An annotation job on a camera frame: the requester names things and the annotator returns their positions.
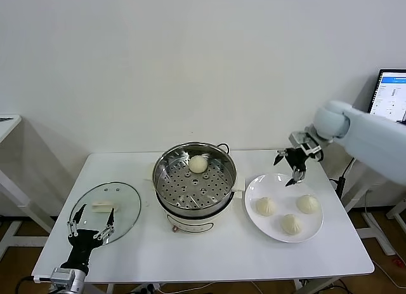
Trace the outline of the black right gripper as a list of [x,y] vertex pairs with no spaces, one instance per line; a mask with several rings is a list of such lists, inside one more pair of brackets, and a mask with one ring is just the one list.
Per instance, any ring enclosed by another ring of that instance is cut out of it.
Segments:
[[283,158],[286,159],[292,170],[292,178],[286,183],[286,187],[291,185],[299,184],[303,181],[305,177],[306,160],[309,158],[308,155],[302,150],[302,148],[286,148],[277,151],[273,165],[275,166]]

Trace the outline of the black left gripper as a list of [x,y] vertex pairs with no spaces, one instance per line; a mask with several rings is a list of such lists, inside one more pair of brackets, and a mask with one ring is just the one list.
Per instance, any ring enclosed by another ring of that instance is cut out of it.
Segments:
[[68,241],[72,249],[68,260],[62,264],[64,269],[78,269],[80,271],[89,270],[89,258],[93,249],[99,247],[99,240],[106,241],[114,233],[114,211],[112,208],[108,216],[105,228],[98,232],[94,230],[79,229],[77,224],[80,222],[86,204],[83,204],[74,216],[67,222]]

